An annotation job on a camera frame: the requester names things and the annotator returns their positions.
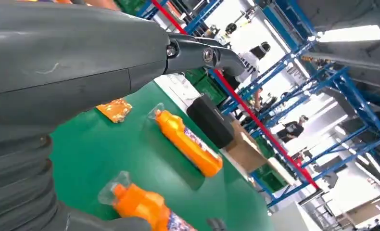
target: bottle label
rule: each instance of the bottle label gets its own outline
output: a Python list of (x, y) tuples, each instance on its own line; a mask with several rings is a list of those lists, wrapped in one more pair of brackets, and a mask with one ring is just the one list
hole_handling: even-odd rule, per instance
[(176, 215), (174, 212), (170, 211), (169, 222), (167, 223), (168, 231), (197, 231), (191, 225), (189, 225), (185, 220)]
[(196, 134), (194, 134), (190, 129), (185, 128), (184, 134), (186, 134), (192, 141), (196, 142), (198, 146), (205, 152), (210, 153), (214, 158), (219, 159), (220, 156), (215, 153), (206, 143), (202, 141)]

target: ceiling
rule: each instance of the ceiling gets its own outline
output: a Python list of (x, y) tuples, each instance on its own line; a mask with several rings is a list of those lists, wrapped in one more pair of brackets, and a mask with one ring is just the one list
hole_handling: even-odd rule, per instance
[[(316, 31), (351, 26), (380, 27), (380, 0), (296, 0)], [(318, 44), (317, 52), (332, 53), (380, 63), (380, 41), (334, 42)], [(380, 71), (351, 67), (357, 88), (380, 96)]]

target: person in white shirt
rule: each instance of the person in white shirt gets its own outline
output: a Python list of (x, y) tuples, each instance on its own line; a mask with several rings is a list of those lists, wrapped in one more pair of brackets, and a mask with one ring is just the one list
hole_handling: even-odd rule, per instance
[[(233, 90), (236, 90), (241, 83), (248, 79), (248, 77), (251, 76), (251, 81), (259, 77), (259, 60), (262, 59), (270, 49), (271, 46), (267, 42), (263, 42), (261, 45), (252, 48), (248, 52), (239, 54), (239, 57), (246, 66), (245, 71), (239, 76), (230, 76), (227, 75), (226, 72), (223, 72), (224, 78)], [(255, 106), (259, 106), (261, 103), (260, 92), (261, 91), (258, 90), (254, 95)], [(227, 99), (222, 101), (218, 107), (220, 107), (225, 101), (227, 101)]]

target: green crate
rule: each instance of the green crate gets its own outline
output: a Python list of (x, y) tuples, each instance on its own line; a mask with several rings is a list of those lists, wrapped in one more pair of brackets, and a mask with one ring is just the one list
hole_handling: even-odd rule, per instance
[(124, 13), (136, 15), (146, 0), (115, 0)]
[(207, 74), (205, 73), (204, 68), (199, 68), (199, 69), (194, 69), (194, 70), (186, 71), (186, 73), (185, 73), (186, 79), (193, 86), (196, 85), (206, 75)]
[(202, 78), (194, 87), (198, 92), (207, 95), (216, 105), (227, 98), (227, 95), (209, 76)]
[(264, 184), (271, 190), (271, 192), (276, 192), (283, 187), (285, 187), (287, 182), (284, 178), (271, 168), (269, 164), (265, 164), (258, 168), (256, 171), (258, 178), (264, 182)]
[(275, 155), (274, 149), (266, 142), (264, 138), (258, 136), (255, 141), (258, 144), (259, 150), (266, 159), (269, 159)]

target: black box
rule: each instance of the black box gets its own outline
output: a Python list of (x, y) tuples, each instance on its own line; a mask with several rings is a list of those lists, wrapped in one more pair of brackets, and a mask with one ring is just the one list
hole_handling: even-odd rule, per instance
[(187, 108), (187, 114), (218, 148), (227, 146), (234, 139), (229, 119), (221, 114), (208, 96), (197, 98)]

